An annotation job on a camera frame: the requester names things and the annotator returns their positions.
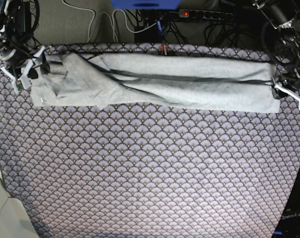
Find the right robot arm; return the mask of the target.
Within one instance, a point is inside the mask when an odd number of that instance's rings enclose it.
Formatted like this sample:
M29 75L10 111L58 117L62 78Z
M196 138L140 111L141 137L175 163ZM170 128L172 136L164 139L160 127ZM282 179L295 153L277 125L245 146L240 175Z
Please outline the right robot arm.
M15 93L29 89L39 71L50 71L47 48L34 37L39 20L37 0L0 0L0 69Z

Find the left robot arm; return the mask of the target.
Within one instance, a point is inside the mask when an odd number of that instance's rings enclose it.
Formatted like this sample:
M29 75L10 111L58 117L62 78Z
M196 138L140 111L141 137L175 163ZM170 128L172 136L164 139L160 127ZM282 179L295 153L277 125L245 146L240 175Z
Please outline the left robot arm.
M252 5L267 19L260 37L265 52L276 66L286 71L272 77L274 98L291 96L298 101L300 110L300 34L293 26L300 9L293 0L253 0ZM275 30L282 45L292 53L293 57L288 62L278 59L268 46L266 38L269 28Z

